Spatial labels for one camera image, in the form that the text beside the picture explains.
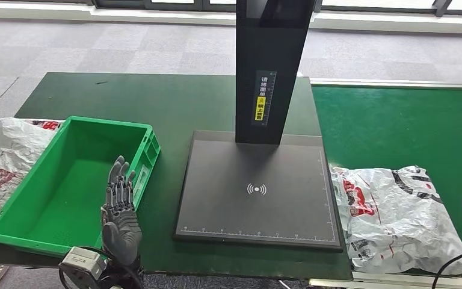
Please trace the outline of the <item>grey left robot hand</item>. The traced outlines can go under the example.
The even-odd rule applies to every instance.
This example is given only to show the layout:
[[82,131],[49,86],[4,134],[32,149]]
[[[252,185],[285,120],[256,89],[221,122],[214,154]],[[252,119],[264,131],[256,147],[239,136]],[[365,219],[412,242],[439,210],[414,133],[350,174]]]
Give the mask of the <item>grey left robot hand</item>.
[[103,248],[125,266],[138,259],[142,239],[133,204],[132,179],[135,172],[127,175],[129,168],[124,156],[118,156],[109,171],[105,202],[101,206]]

